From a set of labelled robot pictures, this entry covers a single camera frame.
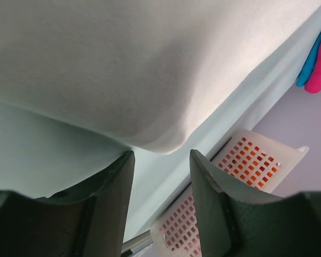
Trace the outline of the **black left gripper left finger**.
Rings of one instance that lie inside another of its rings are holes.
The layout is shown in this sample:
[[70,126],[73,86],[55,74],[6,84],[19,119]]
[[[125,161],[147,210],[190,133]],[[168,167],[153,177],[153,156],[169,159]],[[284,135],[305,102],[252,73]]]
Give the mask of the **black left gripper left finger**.
[[120,256],[134,166],[127,151],[48,198],[0,191],[0,256]]

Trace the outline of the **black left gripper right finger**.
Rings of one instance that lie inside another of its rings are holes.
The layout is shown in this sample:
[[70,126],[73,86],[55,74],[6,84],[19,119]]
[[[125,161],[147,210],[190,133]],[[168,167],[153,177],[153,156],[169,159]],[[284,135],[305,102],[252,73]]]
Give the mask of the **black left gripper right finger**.
[[321,256],[321,192],[281,198],[190,152],[203,256]]

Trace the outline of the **white t shirt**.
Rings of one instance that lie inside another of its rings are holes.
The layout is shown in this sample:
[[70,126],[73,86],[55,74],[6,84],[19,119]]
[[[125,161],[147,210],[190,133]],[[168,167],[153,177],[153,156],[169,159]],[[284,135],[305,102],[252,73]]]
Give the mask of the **white t shirt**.
[[0,1],[0,101],[168,154],[321,1]]

